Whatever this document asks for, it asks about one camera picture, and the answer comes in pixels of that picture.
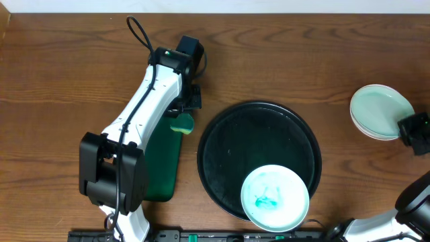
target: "round black tray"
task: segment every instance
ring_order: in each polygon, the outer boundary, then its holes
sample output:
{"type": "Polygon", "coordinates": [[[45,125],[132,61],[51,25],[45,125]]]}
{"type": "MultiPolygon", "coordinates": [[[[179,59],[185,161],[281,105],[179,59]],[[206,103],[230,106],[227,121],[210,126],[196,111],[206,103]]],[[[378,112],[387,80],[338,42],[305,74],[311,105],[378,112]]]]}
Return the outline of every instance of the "round black tray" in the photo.
{"type": "Polygon", "coordinates": [[[321,176],[321,153],[309,126],[293,111],[267,102],[239,104],[213,119],[200,140],[197,164],[211,199],[244,220],[249,219],[241,188],[254,169],[287,167],[302,178],[310,197],[321,176]]]}

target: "light green plate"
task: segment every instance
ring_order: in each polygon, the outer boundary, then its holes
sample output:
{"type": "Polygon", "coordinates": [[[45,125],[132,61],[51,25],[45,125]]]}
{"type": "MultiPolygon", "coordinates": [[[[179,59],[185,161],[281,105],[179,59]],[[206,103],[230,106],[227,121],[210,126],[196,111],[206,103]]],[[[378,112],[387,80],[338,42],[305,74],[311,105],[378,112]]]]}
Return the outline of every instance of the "light green plate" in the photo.
{"type": "Polygon", "coordinates": [[[397,122],[415,113],[399,92],[378,84],[367,85],[355,92],[350,112],[360,131],[383,140],[398,138],[397,122]]]}

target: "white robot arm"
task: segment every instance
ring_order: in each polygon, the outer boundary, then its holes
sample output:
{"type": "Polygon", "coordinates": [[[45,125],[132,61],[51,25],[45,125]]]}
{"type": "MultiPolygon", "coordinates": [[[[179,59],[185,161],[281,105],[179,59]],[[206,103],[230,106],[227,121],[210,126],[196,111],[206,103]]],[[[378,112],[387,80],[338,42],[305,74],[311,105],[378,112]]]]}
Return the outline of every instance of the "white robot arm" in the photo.
{"type": "MultiPolygon", "coordinates": [[[[130,112],[142,98],[144,92],[148,89],[153,78],[153,67],[146,69],[146,75],[137,92],[122,113],[103,130],[109,140],[118,142],[122,125],[126,121],[130,112]]],[[[128,125],[128,132],[124,137],[124,144],[134,142],[137,148],[145,151],[146,144],[151,136],[155,126],[169,104],[179,95],[182,89],[182,76],[173,72],[172,68],[157,65],[157,76],[154,88],[139,107],[137,113],[133,116],[131,123],[128,125]]],[[[100,208],[109,215],[115,212],[115,209],[109,206],[100,206],[100,208]]],[[[118,216],[118,226],[124,234],[125,242],[144,241],[149,231],[149,223],[143,214],[142,205],[136,211],[129,212],[127,215],[118,216]]]]}
{"type": "Polygon", "coordinates": [[[146,187],[144,152],[148,140],[163,115],[175,116],[182,112],[201,108],[200,89],[192,85],[197,66],[204,53],[198,40],[183,36],[176,50],[157,48],[150,56],[150,65],[142,84],[124,111],[103,130],[101,135],[87,133],[79,149],[79,190],[98,205],[106,214],[113,214],[116,205],[116,162],[121,147],[120,213],[115,237],[119,231],[125,242],[142,242],[149,231],[141,202],[146,187]],[[119,145],[124,123],[137,107],[156,77],[125,130],[119,145]],[[105,159],[114,158],[114,163],[105,159]]]}

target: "wood grain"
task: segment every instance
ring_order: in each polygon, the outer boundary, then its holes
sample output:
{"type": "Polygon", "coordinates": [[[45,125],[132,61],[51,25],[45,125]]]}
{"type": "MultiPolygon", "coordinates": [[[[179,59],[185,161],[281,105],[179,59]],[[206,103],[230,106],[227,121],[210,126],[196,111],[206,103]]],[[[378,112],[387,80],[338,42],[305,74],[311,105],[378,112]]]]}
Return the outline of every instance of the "wood grain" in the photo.
{"type": "MultiPolygon", "coordinates": [[[[137,14],[154,46],[199,38],[209,63],[203,108],[183,138],[174,197],[144,202],[155,227],[257,230],[222,211],[196,166],[206,125],[247,100],[283,104],[311,127],[322,177],[309,218],[326,225],[390,210],[430,169],[399,140],[360,133],[349,100],[380,83],[416,111],[430,109],[428,15],[137,14]]],[[[16,14],[0,57],[0,240],[65,241],[71,229],[101,229],[101,211],[78,191],[78,146],[101,132],[140,85],[147,49],[125,14],[16,14]]]]}
{"type": "Polygon", "coordinates": [[[6,28],[9,25],[9,19],[11,14],[9,11],[0,3],[0,47],[3,44],[3,39],[6,35],[6,28]]]}

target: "green sponge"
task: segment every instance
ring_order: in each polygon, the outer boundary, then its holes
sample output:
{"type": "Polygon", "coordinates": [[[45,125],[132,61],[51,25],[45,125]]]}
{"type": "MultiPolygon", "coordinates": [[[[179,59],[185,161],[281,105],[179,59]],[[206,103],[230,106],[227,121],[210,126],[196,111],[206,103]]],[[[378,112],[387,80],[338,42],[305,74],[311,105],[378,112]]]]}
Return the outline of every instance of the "green sponge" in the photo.
{"type": "Polygon", "coordinates": [[[180,114],[170,123],[170,129],[184,134],[190,134],[194,129],[194,119],[189,114],[180,114]]]}

